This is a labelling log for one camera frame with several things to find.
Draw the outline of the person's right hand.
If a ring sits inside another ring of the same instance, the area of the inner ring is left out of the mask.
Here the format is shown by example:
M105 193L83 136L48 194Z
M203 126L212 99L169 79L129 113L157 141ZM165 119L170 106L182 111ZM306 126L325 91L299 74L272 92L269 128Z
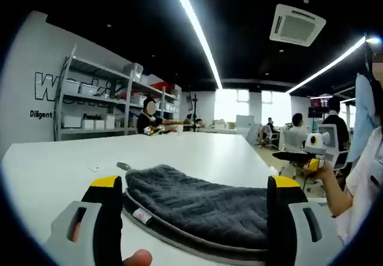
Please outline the person's right hand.
M306 163L303 167L303 173L305 176L313 176L325 183L327 180L334 177L334 173L328 161L324 160L323 163L323 166L317 167L316 170L309 169L309 163Z

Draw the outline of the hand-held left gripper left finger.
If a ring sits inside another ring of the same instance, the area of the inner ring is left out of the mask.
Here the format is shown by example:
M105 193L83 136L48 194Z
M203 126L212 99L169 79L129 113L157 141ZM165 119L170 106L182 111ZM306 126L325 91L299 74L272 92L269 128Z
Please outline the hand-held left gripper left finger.
M57 265L123 265L122 208L120 176L93 181L51 223L44 250Z

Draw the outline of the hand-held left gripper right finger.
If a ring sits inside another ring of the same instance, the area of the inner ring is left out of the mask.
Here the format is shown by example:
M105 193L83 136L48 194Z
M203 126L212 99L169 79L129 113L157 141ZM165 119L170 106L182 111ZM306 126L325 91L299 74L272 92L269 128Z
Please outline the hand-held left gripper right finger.
M330 265L342 250L328 208L309 201L296 181L270 176L267 210L267 265Z

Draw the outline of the person's left hand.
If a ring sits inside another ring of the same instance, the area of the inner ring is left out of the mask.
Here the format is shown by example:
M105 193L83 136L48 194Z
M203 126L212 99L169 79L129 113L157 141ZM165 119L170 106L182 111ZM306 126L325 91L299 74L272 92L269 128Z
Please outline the person's left hand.
M145 249L137 250L123 261L124 266L150 266L153 261L151 253Z

